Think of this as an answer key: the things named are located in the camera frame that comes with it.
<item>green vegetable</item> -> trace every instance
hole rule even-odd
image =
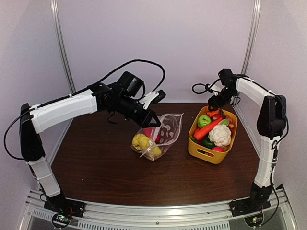
[[[197,126],[199,128],[204,128],[211,123],[211,118],[207,115],[201,115],[197,120]]]
[[[191,136],[190,138],[191,138],[191,140],[192,140],[193,142],[195,142],[195,143],[197,144],[197,140],[196,140],[193,136]]]
[[[222,120],[218,125],[226,125],[226,126],[228,126],[229,123],[230,123],[230,120],[228,118],[226,118],[226,119]]]
[[[213,147],[215,147],[215,144],[212,141],[210,141],[209,138],[205,138],[202,141],[202,144],[204,145],[204,147],[209,148],[209,149],[212,149]]]

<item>yellow basket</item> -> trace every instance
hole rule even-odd
[[[201,146],[199,144],[196,144],[194,141],[191,140],[191,136],[193,136],[195,130],[198,128],[197,127],[197,120],[201,115],[206,115],[207,114],[207,106],[203,107],[201,111],[198,113],[191,129],[189,132],[189,154],[191,154],[194,157],[200,158],[204,161],[208,161],[213,164],[219,164],[224,160],[228,152],[231,150],[232,145],[234,143],[235,137],[236,137],[236,128],[238,124],[238,119],[236,115],[232,114],[231,112],[228,112],[226,110],[223,110],[226,116],[230,116],[232,119],[232,123],[234,123],[234,131],[231,134],[231,143],[230,145],[226,146],[224,148],[224,152],[217,152],[212,149],[206,148],[204,146]]]

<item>dark wood surface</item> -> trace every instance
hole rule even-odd
[[[240,122],[232,150],[214,165],[188,153],[189,129],[203,104],[151,106],[158,115],[182,113],[178,141],[157,161],[130,149],[139,127],[109,124],[108,113],[75,118],[52,165],[69,198],[121,205],[182,205],[249,195],[258,156]],[[232,107],[225,108],[234,113]]]

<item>cauliflower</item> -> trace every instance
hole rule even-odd
[[[216,125],[209,133],[210,141],[218,147],[224,147],[231,142],[231,131],[226,125]]]

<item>robotic arm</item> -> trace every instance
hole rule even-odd
[[[231,103],[232,97],[238,93],[245,94],[261,107],[257,120],[257,130],[261,135],[260,162],[250,197],[230,203],[233,216],[238,216],[271,206],[268,199],[273,191],[278,148],[286,127],[286,98],[266,90],[245,75],[233,74],[231,69],[220,71],[219,78],[224,88],[216,91],[215,87],[215,95],[208,100],[209,110]],[[207,85],[206,89],[213,92],[211,87]]]
[[[119,112],[140,127],[161,125],[156,113],[149,109],[165,98],[163,90],[151,92],[140,100],[132,99],[144,82],[129,72],[124,72],[110,85],[94,84],[87,90],[42,105],[24,104],[21,107],[20,143],[23,158],[46,195],[45,208],[74,216],[83,215],[84,203],[66,199],[45,157],[39,134],[46,129],[84,114],[107,110]]]

